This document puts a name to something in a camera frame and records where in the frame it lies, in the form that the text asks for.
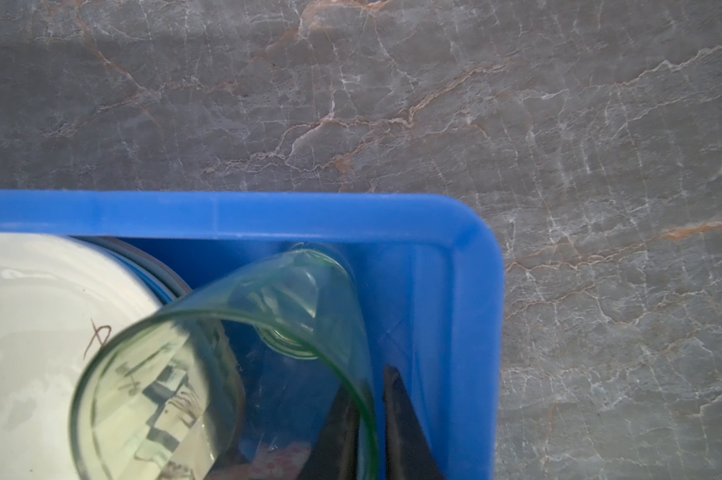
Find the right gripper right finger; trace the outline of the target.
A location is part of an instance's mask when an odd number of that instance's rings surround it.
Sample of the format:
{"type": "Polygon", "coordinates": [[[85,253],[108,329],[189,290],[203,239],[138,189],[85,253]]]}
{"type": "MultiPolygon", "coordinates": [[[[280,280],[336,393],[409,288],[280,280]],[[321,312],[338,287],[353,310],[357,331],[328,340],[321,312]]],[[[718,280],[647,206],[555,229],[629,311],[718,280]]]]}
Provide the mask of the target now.
{"type": "Polygon", "coordinates": [[[444,480],[396,367],[385,367],[384,384],[386,478],[444,480]]]}

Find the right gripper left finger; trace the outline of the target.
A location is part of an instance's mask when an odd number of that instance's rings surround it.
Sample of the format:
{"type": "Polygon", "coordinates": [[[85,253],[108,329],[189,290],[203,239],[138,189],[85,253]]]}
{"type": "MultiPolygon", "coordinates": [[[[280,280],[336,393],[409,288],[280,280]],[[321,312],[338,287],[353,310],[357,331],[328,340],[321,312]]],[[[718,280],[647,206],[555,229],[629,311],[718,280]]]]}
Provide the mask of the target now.
{"type": "Polygon", "coordinates": [[[340,386],[298,480],[356,480],[360,411],[340,386]]]}

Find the green glass cup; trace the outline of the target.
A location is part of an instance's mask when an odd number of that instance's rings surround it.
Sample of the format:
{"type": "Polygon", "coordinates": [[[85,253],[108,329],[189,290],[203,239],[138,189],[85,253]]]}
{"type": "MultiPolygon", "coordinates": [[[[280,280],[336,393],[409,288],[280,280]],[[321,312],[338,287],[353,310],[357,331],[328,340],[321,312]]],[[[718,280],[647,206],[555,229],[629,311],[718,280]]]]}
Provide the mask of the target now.
{"type": "Polygon", "coordinates": [[[75,391],[82,479],[297,479],[340,386],[360,411],[357,479],[381,454],[365,321],[334,257],[292,249],[111,337],[75,391]]]}

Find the watermelon pattern plate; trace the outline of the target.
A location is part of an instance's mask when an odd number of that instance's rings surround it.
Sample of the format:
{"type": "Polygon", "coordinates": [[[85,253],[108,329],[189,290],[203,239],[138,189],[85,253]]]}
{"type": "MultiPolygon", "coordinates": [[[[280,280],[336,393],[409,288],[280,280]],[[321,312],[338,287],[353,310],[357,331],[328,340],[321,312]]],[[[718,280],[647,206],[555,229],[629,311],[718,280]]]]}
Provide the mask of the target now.
{"type": "Polygon", "coordinates": [[[103,236],[74,236],[74,239],[95,245],[116,258],[153,292],[162,305],[192,292],[187,282],[166,264],[123,240],[103,236]]]}

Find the cream bird pattern plate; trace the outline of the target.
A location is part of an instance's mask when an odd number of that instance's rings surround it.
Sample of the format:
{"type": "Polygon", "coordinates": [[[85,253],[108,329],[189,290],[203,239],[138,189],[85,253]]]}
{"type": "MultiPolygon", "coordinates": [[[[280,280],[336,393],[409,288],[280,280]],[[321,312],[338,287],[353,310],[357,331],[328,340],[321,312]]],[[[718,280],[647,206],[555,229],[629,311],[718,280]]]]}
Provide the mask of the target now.
{"type": "Polygon", "coordinates": [[[0,479],[74,479],[68,417],[88,360],[159,298],[104,251],[0,233],[0,479]]]}

